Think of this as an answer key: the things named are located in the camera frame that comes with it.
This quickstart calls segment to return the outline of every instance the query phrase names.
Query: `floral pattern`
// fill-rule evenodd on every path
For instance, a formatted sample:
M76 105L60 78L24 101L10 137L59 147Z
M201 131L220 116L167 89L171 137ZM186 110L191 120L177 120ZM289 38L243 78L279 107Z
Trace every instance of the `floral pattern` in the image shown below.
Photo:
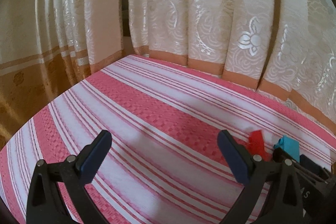
M75 11L76 11L76 13L79 15L78 12L81 11L80 14L84 14L84 10L81 9L81 6L83 5L84 0L71 0L71 1L72 1L72 3L73 3L74 6L75 6Z
M262 40L260 37L262 25L258 21L257 17L252 17L249 24L250 32L243 31L243 34L239 38L238 47L242 50L249 49L250 54L255 56L258 52L258 48L262 46Z
M278 58L286 64L295 65L299 62L299 53L303 52L300 42L297 42L297 48L292 47L287 39L288 35L288 24L285 24L283 29L283 35L281 38L280 51L278 53Z
M332 8L326 0L307 0L308 21L322 29L328 29L331 25Z
M21 85L24 80L25 80L25 78L24 78L24 74L23 74L22 71L19 71L13 77L13 83L15 84L15 86Z
M54 60L51 60L48 64L48 72L53 73L56 70L56 64Z

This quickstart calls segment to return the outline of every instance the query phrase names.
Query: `striped tablecloth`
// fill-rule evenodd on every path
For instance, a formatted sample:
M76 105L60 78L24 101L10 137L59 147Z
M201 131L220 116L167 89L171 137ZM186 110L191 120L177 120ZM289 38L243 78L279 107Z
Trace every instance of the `striped tablecloth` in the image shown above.
M15 134L0 152L0 196L25 223L37 160L63 161L107 129L112 147L86 188L110 223L219 223L242 190L216 145L223 128L243 144L262 129L268 153L287 134L315 162L330 169L336 161L335 136L297 112L194 70L128 56L63 93Z

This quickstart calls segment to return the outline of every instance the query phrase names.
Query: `curtain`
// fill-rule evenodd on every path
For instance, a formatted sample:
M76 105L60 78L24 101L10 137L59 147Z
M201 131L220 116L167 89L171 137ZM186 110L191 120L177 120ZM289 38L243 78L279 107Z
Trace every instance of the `curtain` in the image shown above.
M47 103L122 55L121 0L0 0L0 148Z
M336 133L331 0L129 0L138 54L282 102Z

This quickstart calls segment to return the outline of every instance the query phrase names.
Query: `blue finger pad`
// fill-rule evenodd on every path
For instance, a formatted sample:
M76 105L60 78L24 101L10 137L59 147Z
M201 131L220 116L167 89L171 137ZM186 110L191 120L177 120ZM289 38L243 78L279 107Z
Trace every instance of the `blue finger pad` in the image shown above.
M235 176L236 181L247 185L249 183L247 165L223 131L219 132L217 136L217 145Z

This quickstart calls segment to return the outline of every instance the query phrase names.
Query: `pink stripe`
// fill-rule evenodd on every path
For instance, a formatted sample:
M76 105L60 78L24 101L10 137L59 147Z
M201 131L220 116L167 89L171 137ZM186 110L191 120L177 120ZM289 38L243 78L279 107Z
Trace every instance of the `pink stripe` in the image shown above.
M18 142L21 145L21 157L22 157L22 163L23 163L23 167L24 167L24 175L25 175L25 179L26 179L26 183L27 183L28 191L29 191L31 178L30 178L29 171L28 171L28 163L27 163L27 158L25 157L24 142L23 142L21 134L19 134L19 136L18 136Z
M106 106L107 106L111 111L115 112L115 108L114 108L112 105L110 105L108 102L106 102L104 98L100 97L98 94L95 93L94 90L91 90L89 87L87 87L87 86L85 86L85 87L88 89L89 92L92 92L92 94L95 94L95 96L97 96L98 98L102 99L102 100L105 102ZM73 91L69 90L69 91L67 91L66 93L72 94L72 98L73 98L78 104L82 104L84 107L89 108L88 106L86 106L86 104L85 104L84 101L80 100L79 97L77 98L77 97L75 96L75 94L73 93ZM81 108L87 115L89 115L88 112L87 112L85 109L83 109L83 107L80 107L80 108ZM184 181L179 180L178 177L177 177L177 178L176 178L176 177L172 178L171 176L169 176L169 174L167 174L167 173L165 173L165 172L163 171L164 168L162 168L160 165L158 165L157 162L153 162L151 159L149 159L149 158L147 157L146 154L143 154L142 152L139 152L139 151L137 150L136 146L135 146L135 147L133 147L133 146L129 147L129 146L126 144L126 142L123 140L122 135L120 135L120 134L118 135L117 133L115 133L115 132L114 132L114 131L113 131L113 130L112 130L112 129L111 129L111 128L110 128L110 127L103 121L103 120L100 119L100 117L97 117L94 113L90 113L90 114L91 114L96 120L99 121L99 123L102 125L103 128L107 128L110 132L112 132L113 135L115 135L118 139L120 139L121 141L123 141L123 143L124 143L124 145L125 145L126 147L128 147L130 150L132 150L132 151L135 152L136 154L140 155L140 156L141 156L143 159L145 159L148 163L150 163L150 164L153 165L154 167L158 168L161 172L163 172L166 176L170 177L172 180L178 182L178 183L181 184L181 185L184 185L184 183L185 183ZM136 120L132 119L131 117L128 117L128 118L131 119L133 122L139 124ZM133 124L129 123L128 121L125 121L125 123L128 123L130 127L135 128L135 130L139 131L139 134L143 134L144 137L149 138L153 143L156 143L158 146L162 146L163 148L169 150L170 153L175 154L175 156L177 156L177 157L181 157L180 153L178 153L177 151L175 151L175 150L173 150L173 149L171 149L171 148L165 146L164 144L160 143L158 140L156 140L156 139L153 138L152 136L150 136L150 135L144 133L142 130L139 130L139 128L135 127ZM155 134L155 132L151 131L149 128L146 128L146 130L150 131L152 134ZM133 156L132 156L127 150L124 150L124 152L127 153L127 154L129 154L129 155L133 158ZM194 166L196 166L196 168L204 169L203 166L200 166L200 165L196 164L196 163L193 162L193 161L190 161L189 164L190 164L190 165L194 165ZM165 181L166 183L168 183L168 184L171 185L172 187L174 187L174 188L176 188L176 189L179 190L178 186L175 186L175 185L173 185L173 184L170 184L170 182L168 182L168 181L165 180L163 177L161 177L160 175L158 175L157 173L155 173L155 171L153 171L153 170L151 170L151 169L149 169L149 171L152 172L153 174L155 174L157 177L160 177L163 181ZM203 172L210 172L210 173L212 174L212 176L215 176L215 177L218 176L218 177L219 177L219 175L217 175L217 174L215 174L215 173L212 173L211 171L209 171L209 170L207 170L207 169L203 170ZM240 184L237 184L237 182L234 182L234 181L231 181L231 180L227 180L227 183L233 185L234 187L237 187L237 186L238 186L238 188L241 188L241 185L240 185ZM209 200L212 200L212 197L210 197L209 195L207 195L207 193L203 193L203 192L202 192L202 193L199 193L199 191L201 191L201 189L199 189L199 188L194 188L194 187L190 186L189 184L188 184L187 186L185 186L185 187L186 187L186 188L189 188L190 190L194 191L195 193L198 193L198 194L200 194L200 195L202 195L202 196L208 198ZM218 203L218 204L221 204L221 201L218 201L218 200L216 200L216 201L213 200L213 201L216 202L216 203ZM230 207L232 204L222 204L222 205L227 206L227 207Z
M20 177L21 177L21 180L23 181L24 185L25 185L25 188L26 188L26 192L28 193L28 190L27 190L27 184L26 184L26 180L24 179L24 176L23 176L23 167L22 167L22 164L21 164L21 152L20 152L20 147L18 146L18 143L17 143L17 135L16 134L14 136L14 140L15 140L15 144L16 144L16 151L18 151L18 165L19 165L19 169L20 169Z
M53 102L51 102L50 103L50 105L51 105L51 108L52 108L52 111L53 111L53 113L54 114L58 114L58 116L59 116L59 119L58 118L56 118L57 119L57 121L58 121L58 123L60 123L60 124L62 124L64 127L65 127L65 129L66 129L66 132L63 132L63 134L65 135L65 137L66 137L66 139L67 139L67 141L68 141L68 143L71 145L71 142L70 142L70 135L69 135L69 129L66 127L66 123L64 123L63 122L63 120L62 120L62 118L61 118L61 115L60 115L60 112L58 111L58 109L57 109L57 107L56 107L56 105L54 105L53 104ZM92 134L92 132L95 132L95 130L88 124L88 126L91 128L91 131L88 131L90 134ZM76 150L78 150L79 148L78 148L78 145L77 144L75 144L76 146L74 147L73 145L71 145L71 147L72 147L72 149L74 150L74 151L76 151ZM143 224L145 224L141 219L139 219L137 216L135 216L132 212L130 212L125 206L123 206L121 203L120 203L120 201L119 200L117 200L114 196L112 196L110 193L109 193L109 191L97 180L97 179L94 179L94 181L96 182L96 183L98 183L104 190L105 190L105 192L116 202L116 203L118 203L125 211L127 211L133 218L135 218L135 219L137 219L140 223L143 223ZM114 187L113 187L113 185L111 185L110 186L111 187L111 189L113 189L119 196L122 196L122 193L120 192L120 191L118 191L117 189L115 189ZM131 207L131 204L129 203L129 202L127 202L126 200L123 200L125 203L127 203L130 207Z
M57 134L57 129L53 122L53 118L50 115L48 106L44 107L41 111L35 114L33 119L35 124L36 136L43 154L43 159L47 163L64 161L69 155L69 151L65 147L59 134ZM74 205L71 202L65 185L59 184L59 189L63 196L64 202L68 206L71 213L78 221L80 221L80 223L83 223Z
M157 68L159 68L159 69L163 69L163 70L166 70L166 71L170 71L170 72L172 72L172 73L175 73L175 74L177 74L177 75L181 75L182 77L185 77L185 78L190 78L190 79L192 79L192 80L194 80L194 81L197 81L197 82L200 82L200 83L202 83L202 84L204 84L204 81L202 80L202 79L199 79L198 77L199 76L197 76L197 77L194 77L194 76L196 76L196 75L193 75L193 74L191 74L191 73L184 73L182 70L176 70L176 69L174 69L174 68L171 68L171 67L167 67L167 66L165 66L165 65L162 65L162 64L159 64L159 63L157 63L157 62L152 62L152 60L150 61L150 60L144 60L144 59L142 59L142 58L138 58L137 56L129 56L129 58L130 59L133 59L133 60L135 60L136 62L139 62L139 63L144 63L144 64L146 64L146 65L150 65L150 66L155 66L155 67L157 67ZM217 83L213 83L213 82L207 82L207 85L209 85L209 86L212 86L212 87L215 87L215 88L217 88L217 89L219 89L219 90L223 90L224 92L228 92L228 93L230 93L230 94L232 94L232 95L234 95L234 96L236 96L236 97L238 97L238 98L240 98L240 99L242 99L242 100L246 100L248 103L250 103L250 104L253 104L253 105L255 105L256 107L262 107L263 105L260 103L260 102L258 102L257 100L254 100L254 99L251 99L251 98L249 98L249 97L246 97L245 95L242 95L241 93L239 93L239 92L237 92L237 91L235 91L234 89L230 89L230 88L226 88L224 85L218 85ZM291 126L293 126L293 127L295 127L297 130L300 130L300 131L304 131L306 134L308 134L309 136L311 136L311 137L313 137L316 141L318 141L318 142L320 142L320 140L321 139L319 139L318 138L318 136L316 135L316 134L314 134L312 131L310 131L310 130L308 130L307 128L305 128L305 127L300 127L300 125L298 124L298 123L296 123L295 121L292 121L291 119L287 119L287 117L283 117L283 115L282 114L280 114L280 113L278 113L278 112L276 112L276 111L273 111L273 109L272 108L265 108L264 110L265 111L267 111L268 113L270 113L271 115L274 115L274 116L276 116L276 117L278 117L279 119L282 119L282 120L284 120L285 122L287 122L288 124L290 124ZM323 128L321 128L326 134L329 134L332 138L335 138L335 136L333 135L333 134L331 134L330 132L328 132L328 131L326 131L325 129L323 129Z
M91 92L92 94L95 94L97 97L101 98L100 95L97 94L97 93L95 92L95 90L93 90L93 89L91 89L89 86L87 86L87 85L85 84L85 82L81 82L81 84L82 84L82 85L83 85L89 92ZM115 111L115 108L114 108L113 106L111 106L111 105L109 104L109 102L107 102L104 98L102 98L102 100L106 103L106 105L107 105L111 110ZM137 121L135 121L135 120L132 119L131 117L129 117L129 119L131 119L131 120L133 120L135 123L139 124ZM208 166L210 166L211 168L213 168L213 169L215 169L215 170L217 170L217 171L219 171L219 172L221 172L221 173L224 173L224 174L226 174L226 175L228 175L228 176L233 177L233 175L232 175L231 173L226 172L226 171L224 171L224 170L222 170L222 169L219 169L219 168L217 168L217 167L215 167L215 166L209 164L208 162L203 161L202 159L200 159L200 158L194 156L193 154L190 154L188 151L183 150L181 147L177 146L176 144L174 144L174 143L170 142L169 140L163 138L162 136L158 135L155 131L152 131L150 128L147 128L147 127L146 127L146 130L150 131L152 134L156 135L158 138L164 140L165 142L169 143L170 145L176 147L177 149L183 151L183 153L185 153L185 154L187 154L188 156L190 156L190 157L196 159L197 161L199 161L199 162L201 162L201 163L203 163L203 164L205 164L205 165L208 165Z
M197 76L199 78L203 78L207 81L210 81L214 84L223 86L225 88L228 88L230 90L233 90L241 95L247 96L250 98L250 100L254 100L256 102L259 102L271 109L273 109L274 111L278 112L281 115L284 115L285 117L289 118L291 121L299 124L300 126L302 126L303 128L307 129L308 131L313 132L316 136L318 136L319 138L321 138L322 140L324 140L326 143L328 143L329 145L331 145L334 149L336 149L336 137L333 136L331 133L327 132L325 129L323 129L322 127L320 127L318 124L314 123L313 121L309 120L308 118L306 118L305 116L301 115L300 113L284 106L283 104L269 99L265 96L262 96L261 94L258 94L252 90L248 90L242 86L233 84L231 82L222 80L222 79L218 79L216 77L213 77L211 75L207 75L203 72L197 71L197 70L192 70L189 68L185 68L170 62L166 62L166 61L161 61L161 60L154 60L151 58L147 58L147 57L143 57L143 56L136 56L133 55L130 58L134 58L136 60L144 60L144 62L146 63L150 63L150 64L160 64L165 66L167 69L169 68L173 68L173 69L177 69L180 70L182 72L186 72L190 75L194 75Z
M24 216L20 210L18 201L14 194L14 189L11 182L11 176L9 175L8 157L7 157L7 146L5 146L0 151L0 168L1 168L1 179L4 189L4 194L8 202L9 210L16 218L20 224L26 224Z
M56 162L56 161L62 161L65 160L66 157L70 154L69 150L66 148L65 143L63 143L61 136L58 133L58 130L55 126L55 123L53 121L52 115L50 113L50 110L47 107L45 107L42 111L40 111L38 114L34 116L35 121L35 127L36 127L36 134L38 135L38 140L49 140L49 142L57 143L57 150L53 151L50 149L50 146L48 143L40 143L40 147L43 153L43 157L47 162ZM86 185L85 188L88 191L88 194L91 196L92 200L95 202L95 204L100 208L103 215L106 217L108 221L111 223L129 223L116 209L114 209L110 203L108 203L105 198L101 196L101 194L92 186L92 185ZM67 191L65 187L61 189L61 193L64 197L64 201L68 205L69 209L73 213L73 215L80 219L77 211L75 210L72 202L70 202L70 198L67 194Z
M101 98L101 99L105 102L106 106L107 106L108 108L110 108L111 111L115 112L115 108L114 108L112 105L110 105L107 101L105 101L104 98L100 97L99 94L96 94L95 91L92 90L92 89L90 89L90 87L86 86L84 82L82 82L82 85L83 85L89 92L91 92L91 93L94 94L95 96ZM74 98L74 100L75 100L76 102L80 102L82 105L86 106L85 102L82 101L82 100L80 100L79 97L76 97L75 94L72 94L72 98ZM117 136L117 134L116 134L115 132L113 132L113 130L112 130L111 128L109 128L109 126L108 126L103 120L101 120L99 117L97 117L94 113L91 113L91 115L94 116L94 118L97 119L102 125L104 125L105 128L107 128L108 130L110 130L110 132L112 132L113 135ZM143 125L142 125L142 124L139 124L136 120L132 119L131 117L128 117L128 118L131 119L133 122L137 123L139 126L143 127ZM135 127L133 124L129 123L128 121L125 121L125 122L128 123L131 127L134 127L136 130L139 130L139 128ZM159 137L159 138L162 139L161 136L157 135L154 131L150 130L149 128L146 128L146 130L150 131L152 134L154 134L154 135L156 135L157 137ZM181 157L181 154L180 154L180 153L178 153L177 151L172 150L171 148L169 148L169 147L167 147L166 145L162 144L161 142L159 142L158 140L156 140L156 139L153 138L152 136L145 134L143 131L139 131L139 134L144 134L144 135L146 135L148 138L151 138L151 141L152 141L152 142L155 142L155 143L157 143L157 145L164 147L165 149L169 150L171 153L175 154L177 157ZM169 141L166 140L166 139L163 139L163 140L164 140L165 142L171 144L171 145L174 145L174 143L171 143L171 142L169 142ZM129 149L131 149L132 151L134 151L135 153L139 154L138 151L137 151L137 149L136 149L136 147L129 147L126 143L124 143L124 145L127 146L127 147L128 147ZM216 168L215 166L209 165L209 163L207 163L207 162L205 162L205 161L202 161L201 159L195 157L195 156L192 155L192 154L189 154L187 151L183 151L183 152L186 153L186 154L188 154L190 157L196 159L197 161L200 161L200 162L202 162L203 164L208 165L208 166L210 166L211 168L214 168L214 169L216 169L217 171L219 171L219 172L221 172L221 173L224 173L224 174L226 174L226 175L228 175L228 176L233 177L233 175L232 175L231 173L225 172L225 171L223 171L223 170L221 170L221 169ZM160 166L158 166L156 162L152 162L152 160L149 159L149 158L147 158L146 155L141 154L141 157L144 158L147 162L149 162L149 163L152 164L153 166L155 166L156 168L160 169ZM190 164L191 164L191 165L194 165L194 166L197 166L197 168L202 168L202 169L203 169L202 166L197 165L196 163L194 163L194 162L192 162L192 161L190 162ZM175 180L176 182L180 183L181 185L183 185L183 183L184 183L183 181L180 181L178 178L172 178L172 179ZM234 186L237 186L237 185L240 186L240 184L238 184L237 182L234 182L234 181L232 181L232 180L228 180L227 183L232 184L232 185L234 185ZM194 192L197 193L199 189L191 189L191 190L193 190ZM205 196L205 197L208 198L208 199L211 199L211 197L206 196L205 193L199 193L199 194Z
M87 81L140 119L200 154L227 165L217 147L218 129L99 71Z
M75 97L75 95L73 95L73 98L74 98L75 101L80 101L77 97ZM68 101L68 104L71 104L72 107L73 107L73 109L76 109L76 107L71 103L70 100ZM87 112L86 109L84 109L84 108L82 108L82 107L80 107L80 108L81 108L81 110L82 110L83 112L85 112L87 115L89 115L89 113ZM76 112L76 115L80 115L80 116L83 118L83 120L85 120L85 118L80 114L80 112ZM91 115L93 115L97 120L99 120L98 117L96 117L93 113L91 113ZM99 127L99 125L98 125L94 120L91 120L91 121L92 121L93 123L95 123L96 126ZM181 192L184 192L183 190L178 189L175 185L171 184L171 183L168 182L166 179L164 179L163 177L161 177L160 175L158 175L157 173L155 173L154 171L152 171L151 169L149 169L145 164L143 164L142 162L140 162L136 157L132 156L130 153L128 153L128 151L124 150L124 148L123 148L122 146L120 146L118 143L115 143L115 144L118 145L118 147L120 147L120 149L122 149L124 153L128 154L131 158L133 158L136 162L138 162L140 165L142 165L143 167L145 167L145 168L146 168L148 171L150 171L152 174L154 174L154 175L157 176L157 177L160 177L161 180L163 180L164 182L166 182L166 183L169 184L170 186L174 187L175 189L177 189L177 190L179 190L179 191L181 191ZM112 150L113 150L116 154L118 154L118 155L120 156L120 158L122 158L122 159L123 159L125 162L127 162L129 165L131 164L131 163L128 162L128 161L127 161L127 160L126 160L120 153L118 153L116 150L114 150L113 148L112 148ZM201 209L199 209L199 208L193 206L192 204L189 204L189 203L187 203L186 201L184 201L184 200L182 200L182 199L180 199L180 198L174 196L172 193L170 193L169 191L167 191L166 189L164 189L163 187L161 187L160 185L158 185L155 181L153 181L152 179L150 179L149 177L147 177L143 172L141 172L140 170L138 170L135 166L132 165L132 168L133 168L136 172L138 172L139 174L141 174L142 177L146 178L146 179L149 180L152 184L154 184L156 187L158 187L159 189L161 189L161 190L162 190L164 193L166 193L167 195L170 195L170 196L173 197L174 199L176 199L176 200L178 200L179 202L181 202L181 203L183 203L183 204L185 204L185 205L187 205L187 206L193 208L194 210L196 210L196 211L198 211L198 212L201 212L201 213L203 213L203 214L205 214L205 215L207 215L207 216L210 216L210 217L212 217L212 218L217 218L216 216L214 216L214 215L212 215L212 214L209 214L209 213L207 213L206 211L203 211L203 210L201 210ZM211 205L211 204L208 204L208 203L206 203L206 202L204 202L204 201L202 201L202 200L200 200L200 199L198 199L198 198L194 198L194 199L197 200L197 201L199 201L199 202L201 202L201 203L203 203L203 204L205 204L205 205L207 205L207 206L209 206L209 207L211 207L211 208L218 209L217 207L215 207L215 206L213 206L213 205Z
M285 131L284 129L282 129L282 128L278 127L278 126L273 125L270 121L267 121L266 119L260 117L260 119L261 119L263 122L265 122L266 124L268 124L268 125L270 126L270 128L268 128L267 126L265 126L265 125L263 125L263 124L260 124L260 123L259 123L258 121L256 121L255 119L251 119L251 118L249 118L249 117L247 117L247 116L244 116L244 115L241 115L240 113L238 113L238 111L239 111L239 112L243 112L243 113L245 113L245 114L247 114L247 115L250 115L250 114L251 114L250 112L245 111L244 109L241 109L241 108L239 108L239 107L236 107L235 105L231 105L231 106L229 106L229 107L225 107L225 106L223 106L223 105L216 104L215 102L213 102L213 101L209 101L209 100L207 99L207 98L212 98L212 99L215 99L215 100L218 100L218 101L222 101L224 104L227 105L227 102L224 102L221 98L217 98L217 97L215 97L215 96L211 96L211 95L207 94L206 92L204 92L204 91L202 91L202 90L196 90L196 89L194 89L194 88L191 87L191 86L186 86L185 83L181 83L181 82L175 81L175 80L173 80L173 79L169 79L169 78L167 78L167 77L165 77L165 76L163 76L163 75L158 75L158 74L155 73L155 72L149 72L149 71L146 71L146 70L144 70L144 69L135 67L135 66L132 65L132 64L126 63L126 62L124 62L124 61L119 61L119 62L115 63L114 65L115 65L115 66L119 66L119 67L121 67L121 68L123 68L123 69L130 70L130 71L132 71L132 72L135 72L135 70L136 70L137 73L138 73L139 75L142 75L143 77L147 77L147 78L149 78L149 79L151 79L151 80L155 80L155 81L160 82L160 83L162 83L162 84L164 84L164 85L171 86L172 88L178 88L179 90L181 90L181 92L187 92L188 94L193 95L193 96L195 96L195 97L198 98L198 99L204 100L204 101L206 101L207 103L210 103L210 104L212 104L212 105L214 105L214 106L217 106L217 107L219 108L219 110L223 110L223 109L224 109L224 110L226 110L226 111L228 111L228 112L232 112L232 110L233 110L234 113L235 113L235 115L237 115L237 116L239 116L239 117L241 117L241 118L243 118L243 119L245 119L245 120L247 120L247 121L249 121L249 122L251 122L251 123L254 123L255 125L259 126L261 129L265 129L265 130L267 130L267 131L269 131L269 132L273 132L273 135L278 136L278 138L281 138L282 135L289 135L291 138L293 138L293 139L299 141L299 143L301 144L301 146L302 146L305 150L309 151L312 155L314 155L314 156L317 157L318 159L321 159L322 161L326 162L327 164L330 164L330 158L326 157L326 155L323 154L323 153L321 153L321 151L317 150L315 147L312 147L311 145L309 145L308 143L306 143L304 140L298 138L298 137L295 136L294 134L290 134L289 132ZM141 83L136 83L136 82L134 82L134 81L133 81L131 78L129 78L129 77L125 77L124 75L120 75L120 74L118 74L118 73L116 73L116 72L114 72L113 70L108 69L108 68L103 69L103 71L104 71L104 70L108 71L108 72L111 73L111 74L115 74L115 75L117 75L118 77L123 77L123 78L127 79L128 81L132 82L133 84L135 84L135 85L137 85L137 86L139 86L139 87L142 87L142 84L141 84ZM204 97L201 97L200 95L198 95L198 94L195 93L194 91L203 94ZM182 101L179 101L179 100L177 100L177 102L180 103L180 106L181 106L181 107L188 106L188 107L192 108L192 106L190 106L189 104L187 104L187 103L185 103L185 102L182 102ZM211 118L214 120L213 122L215 122L215 123L218 124L218 121L217 121L216 118L214 118L214 117L211 117ZM233 125L230 124L230 127L231 127L231 129L230 129L231 131L233 131L233 132L237 132L238 134L242 135L242 134L240 133L240 131L239 131L237 128L235 128ZM272 127L275 127L278 131L280 131L280 132L282 132L282 133L280 134L279 132L274 132L274 130L273 130ZM272 146L272 145L266 144L265 146L268 147L269 149L273 149L273 146Z

